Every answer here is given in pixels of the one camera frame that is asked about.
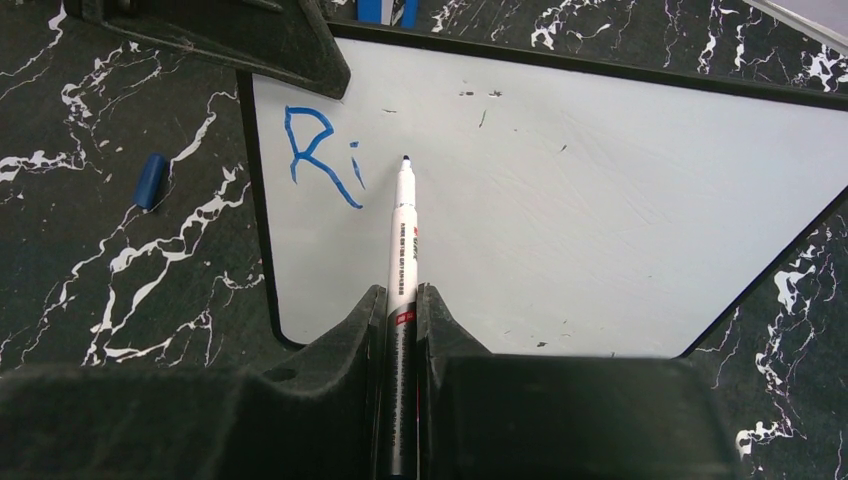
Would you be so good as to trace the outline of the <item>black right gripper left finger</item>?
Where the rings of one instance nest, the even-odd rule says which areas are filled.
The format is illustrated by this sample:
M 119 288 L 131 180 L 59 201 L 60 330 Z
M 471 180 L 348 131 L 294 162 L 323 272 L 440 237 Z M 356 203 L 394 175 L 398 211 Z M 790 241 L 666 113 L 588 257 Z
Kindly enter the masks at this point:
M 367 479 L 375 395 L 372 286 L 277 365 L 43 366 L 1 381 L 5 479 Z

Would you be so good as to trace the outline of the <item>black framed whiteboard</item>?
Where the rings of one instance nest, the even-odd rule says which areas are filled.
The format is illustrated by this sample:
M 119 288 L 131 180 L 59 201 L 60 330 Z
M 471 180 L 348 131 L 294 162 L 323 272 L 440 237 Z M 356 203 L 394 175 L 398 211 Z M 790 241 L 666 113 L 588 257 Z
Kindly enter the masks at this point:
M 331 99 L 238 77 L 271 327 L 305 345 L 386 282 L 416 176 L 419 278 L 490 350 L 674 357 L 847 185 L 847 100 L 340 25 Z

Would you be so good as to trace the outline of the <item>blue white marker pen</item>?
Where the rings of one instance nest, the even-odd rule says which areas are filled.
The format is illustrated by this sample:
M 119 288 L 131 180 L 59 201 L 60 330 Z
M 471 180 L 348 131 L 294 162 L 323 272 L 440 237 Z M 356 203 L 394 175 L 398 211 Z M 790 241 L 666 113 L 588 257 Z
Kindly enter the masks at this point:
M 414 479 L 417 467 L 418 214 L 416 177 L 404 156 L 396 178 L 387 285 L 386 378 L 377 477 Z

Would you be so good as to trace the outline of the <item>blue marker cap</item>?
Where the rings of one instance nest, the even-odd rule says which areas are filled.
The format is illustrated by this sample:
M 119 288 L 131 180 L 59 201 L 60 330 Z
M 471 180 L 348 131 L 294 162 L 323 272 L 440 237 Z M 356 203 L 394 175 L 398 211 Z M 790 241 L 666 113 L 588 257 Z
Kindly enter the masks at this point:
M 150 210 L 158 192 L 167 159 L 160 153 L 151 154 L 141 171 L 133 194 L 133 203 L 143 210 Z

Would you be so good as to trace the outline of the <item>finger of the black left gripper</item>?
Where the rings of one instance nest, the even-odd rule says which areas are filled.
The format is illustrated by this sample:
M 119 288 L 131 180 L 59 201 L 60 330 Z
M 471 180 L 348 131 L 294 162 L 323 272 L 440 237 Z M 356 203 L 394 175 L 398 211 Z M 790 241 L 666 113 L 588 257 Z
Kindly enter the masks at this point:
M 314 1 L 79 0 L 79 18 L 330 99 L 342 99 L 351 79 Z

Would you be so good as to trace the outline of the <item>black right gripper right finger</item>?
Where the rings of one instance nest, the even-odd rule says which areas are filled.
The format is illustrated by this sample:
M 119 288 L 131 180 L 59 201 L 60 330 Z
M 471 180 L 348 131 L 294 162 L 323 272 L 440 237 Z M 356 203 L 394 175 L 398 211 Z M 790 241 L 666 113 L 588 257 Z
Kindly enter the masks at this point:
M 418 289 L 425 479 L 738 479 L 709 387 L 681 359 L 495 354 Z

